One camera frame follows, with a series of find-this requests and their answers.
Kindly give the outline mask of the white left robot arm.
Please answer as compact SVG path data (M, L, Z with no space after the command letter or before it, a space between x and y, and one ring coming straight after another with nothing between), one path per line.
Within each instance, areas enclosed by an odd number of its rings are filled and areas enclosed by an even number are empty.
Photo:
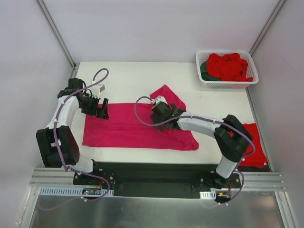
M74 169L85 172L84 179L91 185L100 181L101 174L94 167L95 162L80 154L71 126L79 109L81 113L99 119L109 119L108 99L99 107L101 92L105 86L96 81L86 88L79 78L68 81L68 87L57 95L58 105L50 123L44 129L37 130L36 139L45 167Z

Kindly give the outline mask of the pink t shirt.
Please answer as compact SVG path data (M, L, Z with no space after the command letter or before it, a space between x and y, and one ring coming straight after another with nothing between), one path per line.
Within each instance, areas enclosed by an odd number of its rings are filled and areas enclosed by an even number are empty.
M86 116L83 146L147 148L195 151L199 143L190 131L152 127L151 104L117 103L108 105L107 120Z

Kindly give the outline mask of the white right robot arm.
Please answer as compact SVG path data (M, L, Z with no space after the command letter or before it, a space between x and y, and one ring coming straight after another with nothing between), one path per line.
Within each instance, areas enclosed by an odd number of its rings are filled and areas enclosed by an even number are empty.
M185 109L179 109L172 103L168 105L163 96L151 101L153 104L151 119L157 129L172 129L197 132L216 140L222 157L215 171L210 174L205 183L210 187L221 189L230 183L230 176L245 158L245 153L252 147L253 136L243 124L233 115L225 118L211 118L193 114Z

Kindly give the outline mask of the white plastic laundry basket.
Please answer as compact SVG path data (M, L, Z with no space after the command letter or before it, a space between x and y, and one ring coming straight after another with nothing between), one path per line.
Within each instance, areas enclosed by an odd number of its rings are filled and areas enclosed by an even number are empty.
M244 89L259 82L251 55L245 51L200 50L195 56L202 87Z

